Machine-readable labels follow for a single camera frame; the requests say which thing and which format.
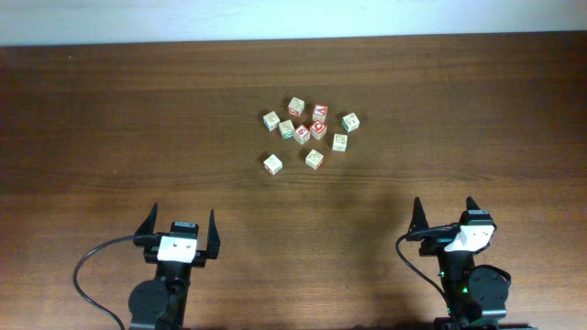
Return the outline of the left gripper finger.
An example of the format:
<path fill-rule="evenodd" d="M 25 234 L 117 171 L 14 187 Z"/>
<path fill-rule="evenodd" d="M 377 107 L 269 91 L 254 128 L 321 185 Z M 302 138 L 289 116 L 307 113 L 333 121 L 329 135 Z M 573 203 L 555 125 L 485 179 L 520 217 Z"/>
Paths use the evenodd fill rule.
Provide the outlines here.
<path fill-rule="evenodd" d="M 208 233 L 206 241 L 206 257 L 208 259 L 217 259 L 220 250 L 220 237 L 216 227 L 215 210 L 210 211 L 208 222 Z"/>
<path fill-rule="evenodd" d="M 155 203 L 151 207 L 150 213 L 146 219 L 142 222 L 134 234 L 133 244 L 135 246 L 150 246 L 156 240 L 157 237 L 154 234 L 154 227 L 157 219 L 157 213 L 158 204 Z"/>

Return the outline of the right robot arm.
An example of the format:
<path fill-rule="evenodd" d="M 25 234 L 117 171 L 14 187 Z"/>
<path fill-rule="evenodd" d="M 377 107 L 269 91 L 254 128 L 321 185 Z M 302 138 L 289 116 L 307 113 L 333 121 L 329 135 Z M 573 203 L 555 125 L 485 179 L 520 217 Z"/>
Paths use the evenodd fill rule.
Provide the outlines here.
<path fill-rule="evenodd" d="M 471 198 L 456 223 L 430 226 L 419 198 L 414 199 L 407 232 L 395 243 L 398 257 L 416 275 L 431 284 L 447 306 L 448 315 L 438 317 L 432 327 L 439 330 L 529 329 L 529 324 L 503 324 L 512 284 L 510 273 L 492 265 L 477 265 L 474 257 L 490 246 L 496 224 L 490 213 Z M 400 244 L 420 244 L 421 257 L 437 258 L 440 283 L 435 283 L 402 253 Z"/>

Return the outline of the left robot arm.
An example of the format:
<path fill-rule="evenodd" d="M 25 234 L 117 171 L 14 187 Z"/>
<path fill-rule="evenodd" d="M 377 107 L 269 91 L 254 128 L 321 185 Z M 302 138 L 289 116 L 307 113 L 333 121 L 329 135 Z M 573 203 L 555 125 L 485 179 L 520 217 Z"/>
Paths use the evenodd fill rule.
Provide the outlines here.
<path fill-rule="evenodd" d="M 216 259 L 220 237 L 215 213 L 208 221 L 206 246 L 198 247 L 199 225 L 175 221 L 168 233 L 154 231 L 158 206 L 139 226 L 133 244 L 143 249 L 148 264 L 154 264 L 154 278 L 137 285 L 128 298 L 131 312 L 130 327 L 141 330 L 181 329 L 191 284 L 193 268 L 203 268 L 209 259 Z"/>

